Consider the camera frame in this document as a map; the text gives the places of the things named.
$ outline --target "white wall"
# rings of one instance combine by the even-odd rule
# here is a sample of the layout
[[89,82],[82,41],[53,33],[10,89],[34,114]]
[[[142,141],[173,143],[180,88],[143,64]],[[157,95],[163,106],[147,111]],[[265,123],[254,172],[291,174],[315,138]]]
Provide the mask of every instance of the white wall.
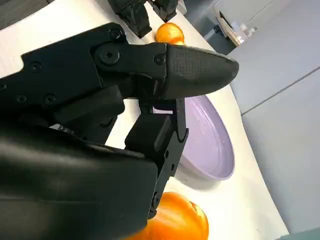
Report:
[[292,0],[231,52],[231,83],[263,178],[291,233],[320,227],[320,1]]
[[214,8],[220,10],[230,23],[246,24],[250,28],[262,28],[291,0],[218,0]]

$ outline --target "orange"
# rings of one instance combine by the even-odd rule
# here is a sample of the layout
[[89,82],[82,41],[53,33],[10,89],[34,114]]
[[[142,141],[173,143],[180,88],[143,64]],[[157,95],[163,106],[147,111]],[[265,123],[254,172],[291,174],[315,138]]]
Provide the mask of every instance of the orange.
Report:
[[155,40],[158,43],[185,45],[185,36],[180,27],[172,22],[161,25],[156,31]]
[[177,193],[165,192],[156,216],[127,240],[208,240],[208,236],[209,224],[203,210]]

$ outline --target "robotic hand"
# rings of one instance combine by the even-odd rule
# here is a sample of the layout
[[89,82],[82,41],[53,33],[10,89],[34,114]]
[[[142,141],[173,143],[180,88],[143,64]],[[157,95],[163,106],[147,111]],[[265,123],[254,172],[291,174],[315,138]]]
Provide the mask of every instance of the robotic hand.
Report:
[[177,13],[178,0],[108,0],[116,13],[139,38],[151,31],[149,17],[145,8],[146,1],[156,14],[165,22]]
[[[4,240],[118,239],[144,228],[188,138],[184,98],[226,86],[239,70],[197,48],[130,45],[115,23],[22,60],[0,80]],[[139,100],[141,115],[125,149],[105,146],[126,98]]]

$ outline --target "white table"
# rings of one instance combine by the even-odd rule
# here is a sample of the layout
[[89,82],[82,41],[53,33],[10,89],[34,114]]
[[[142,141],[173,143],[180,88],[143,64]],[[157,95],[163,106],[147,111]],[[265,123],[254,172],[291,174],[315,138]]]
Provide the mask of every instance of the white table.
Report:
[[[146,3],[153,29],[138,39],[111,10],[107,0],[56,0],[32,16],[0,31],[0,77],[23,67],[20,55],[108,22],[120,23],[131,44],[154,41],[163,24]],[[171,22],[180,26],[189,46],[212,50],[191,24],[177,13]],[[226,181],[202,180],[179,167],[166,191],[176,191],[206,212],[211,240],[275,240],[288,234],[264,183],[248,142],[240,111],[230,86],[209,94],[230,135],[235,154],[235,171]],[[126,111],[112,130],[110,146],[123,148],[124,139],[139,115],[137,102],[127,100]]]

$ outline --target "cabinet door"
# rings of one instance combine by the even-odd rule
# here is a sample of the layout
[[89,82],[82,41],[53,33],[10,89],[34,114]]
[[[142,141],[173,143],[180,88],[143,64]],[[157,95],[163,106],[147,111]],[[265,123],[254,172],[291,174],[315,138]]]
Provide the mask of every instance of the cabinet door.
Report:
[[229,54],[240,64],[231,87],[241,113],[320,66],[319,10],[319,0],[293,0]]
[[242,116],[290,233],[320,227],[320,70]]

